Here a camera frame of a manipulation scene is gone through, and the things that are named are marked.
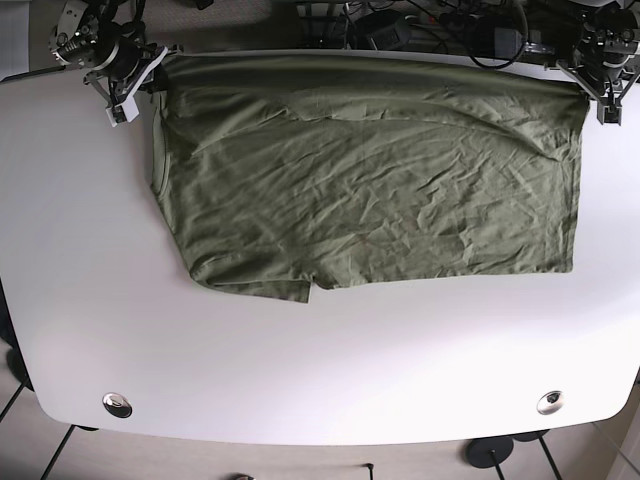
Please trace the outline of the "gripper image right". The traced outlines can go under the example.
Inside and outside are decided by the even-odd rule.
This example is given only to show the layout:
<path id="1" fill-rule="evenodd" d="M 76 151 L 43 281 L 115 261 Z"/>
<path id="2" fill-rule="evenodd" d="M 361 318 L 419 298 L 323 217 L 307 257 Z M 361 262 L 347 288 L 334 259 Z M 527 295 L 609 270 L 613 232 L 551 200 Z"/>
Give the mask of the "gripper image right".
<path id="1" fill-rule="evenodd" d="M 639 67 L 610 62 L 573 64 L 558 60 L 554 66 L 573 81 L 604 108 L 621 108 L 622 100 L 639 80 Z"/>

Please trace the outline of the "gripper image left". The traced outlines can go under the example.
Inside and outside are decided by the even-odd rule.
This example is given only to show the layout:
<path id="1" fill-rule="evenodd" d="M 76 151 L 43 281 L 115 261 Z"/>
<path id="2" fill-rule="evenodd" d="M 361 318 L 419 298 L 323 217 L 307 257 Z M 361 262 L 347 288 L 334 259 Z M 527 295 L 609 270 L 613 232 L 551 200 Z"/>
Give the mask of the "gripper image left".
<path id="1" fill-rule="evenodd" d="M 110 63 L 91 69 L 84 76 L 83 83 L 92 86 L 107 106 L 121 104 L 139 90 L 147 94 L 163 92 L 169 87 L 163 61 L 182 53 L 182 45 L 135 44 L 124 47 L 119 43 Z"/>

